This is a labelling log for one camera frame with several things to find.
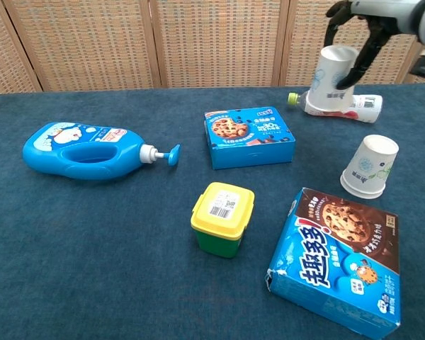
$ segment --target plastic bottle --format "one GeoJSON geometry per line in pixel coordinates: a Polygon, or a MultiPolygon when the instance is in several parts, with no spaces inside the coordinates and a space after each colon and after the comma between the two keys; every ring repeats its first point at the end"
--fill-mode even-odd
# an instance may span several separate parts
{"type": "Polygon", "coordinates": [[[343,111],[326,112],[318,110],[308,101],[308,91],[302,95],[296,93],[288,94],[288,104],[299,107],[309,115],[319,115],[324,117],[342,117],[359,120],[365,123],[374,123],[383,107],[383,98],[375,94],[353,95],[353,104],[343,111]]]}
{"type": "Polygon", "coordinates": [[[181,146],[163,154],[136,133],[81,123],[49,123],[23,147],[32,169],[72,179],[104,180],[124,176],[158,158],[178,163],[181,146]]]}

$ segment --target robotic arm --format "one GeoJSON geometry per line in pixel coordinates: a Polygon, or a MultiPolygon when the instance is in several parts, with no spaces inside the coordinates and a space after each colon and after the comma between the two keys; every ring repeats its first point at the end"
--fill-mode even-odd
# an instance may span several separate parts
{"type": "MultiPolygon", "coordinates": [[[[334,4],[326,13],[326,17],[331,19],[324,37],[324,46],[332,45],[339,26],[354,16],[367,20],[370,36],[354,67],[337,84],[338,90],[347,89],[361,80],[381,48],[393,35],[415,35],[425,45],[425,0],[343,0],[334,4]]],[[[425,78],[425,50],[410,73],[425,78]]]]}

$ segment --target yellow container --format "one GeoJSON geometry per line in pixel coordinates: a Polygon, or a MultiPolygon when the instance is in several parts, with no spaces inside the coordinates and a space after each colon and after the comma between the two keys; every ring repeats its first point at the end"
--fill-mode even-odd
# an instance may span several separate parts
{"type": "Polygon", "coordinates": [[[214,255],[234,257],[249,224],[254,198],[249,189],[211,183],[192,210],[191,226],[200,248],[214,255]]]}

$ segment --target green bottle cap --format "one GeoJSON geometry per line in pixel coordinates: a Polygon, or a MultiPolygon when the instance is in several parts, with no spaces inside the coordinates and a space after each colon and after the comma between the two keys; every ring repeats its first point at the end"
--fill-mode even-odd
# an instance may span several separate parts
{"type": "Polygon", "coordinates": [[[288,94],[288,104],[290,105],[296,105],[298,103],[298,94],[290,92],[288,94]]]}

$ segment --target yellow lid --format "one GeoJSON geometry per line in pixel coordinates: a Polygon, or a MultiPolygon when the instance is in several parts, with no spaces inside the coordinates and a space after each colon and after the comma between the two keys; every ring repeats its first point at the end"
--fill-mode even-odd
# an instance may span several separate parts
{"type": "Polygon", "coordinates": [[[237,240],[249,223],[254,198],[249,189],[212,182],[192,210],[192,228],[223,239],[237,240]]]}
{"type": "Polygon", "coordinates": [[[298,94],[290,92],[288,94],[288,104],[290,105],[296,105],[298,103],[298,94]]]}

